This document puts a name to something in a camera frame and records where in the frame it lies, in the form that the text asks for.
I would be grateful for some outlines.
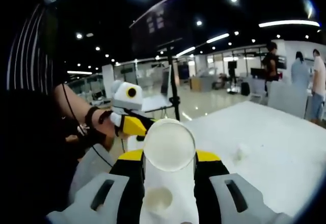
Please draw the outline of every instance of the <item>white tablecloth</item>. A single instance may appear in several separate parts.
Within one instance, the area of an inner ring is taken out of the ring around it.
[[[243,102],[186,125],[197,149],[217,154],[275,212],[297,214],[325,169],[326,130],[282,111]]]

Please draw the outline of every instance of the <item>black ceiling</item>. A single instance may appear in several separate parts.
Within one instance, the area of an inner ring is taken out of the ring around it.
[[[131,51],[131,34],[129,26],[133,20],[146,12],[160,0],[64,0],[59,21],[63,45],[67,52],[64,56],[68,69],[87,71],[100,67],[115,59],[118,62],[130,61],[136,57]],[[310,0],[316,10],[311,20],[323,24],[326,22],[325,0]],[[237,5],[230,0],[183,0],[187,12],[187,20],[193,30],[193,45],[204,43],[207,39],[223,33],[232,34],[239,31],[239,36],[230,35],[225,40],[214,43],[217,50],[232,46],[250,45],[251,39],[256,44],[265,43],[280,34],[282,38],[320,42],[323,32],[317,33],[315,26],[280,26],[260,29],[259,23],[285,20],[307,19],[303,0],[239,0]],[[203,21],[201,27],[196,21]],[[84,37],[76,39],[76,33]],[[179,45],[175,53],[187,48]],[[213,45],[205,44],[196,49],[205,53],[211,51]]]

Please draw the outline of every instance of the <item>person in gray shirt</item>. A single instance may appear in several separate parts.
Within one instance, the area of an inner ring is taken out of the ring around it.
[[[296,52],[295,61],[291,66],[291,79],[292,84],[301,90],[306,90],[309,86],[309,68],[301,52]]]

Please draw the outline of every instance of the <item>robot eye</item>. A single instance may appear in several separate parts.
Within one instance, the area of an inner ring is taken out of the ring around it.
[[[133,98],[134,96],[136,96],[136,89],[135,88],[129,88],[129,90],[127,91],[128,97]]]

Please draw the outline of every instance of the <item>person in white shirt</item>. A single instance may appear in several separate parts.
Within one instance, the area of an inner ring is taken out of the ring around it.
[[[326,89],[326,67],[324,61],[320,56],[320,52],[313,50],[315,57],[314,63],[314,79],[312,86],[312,109],[311,109],[311,122],[319,125],[322,114],[322,105],[325,97]]]

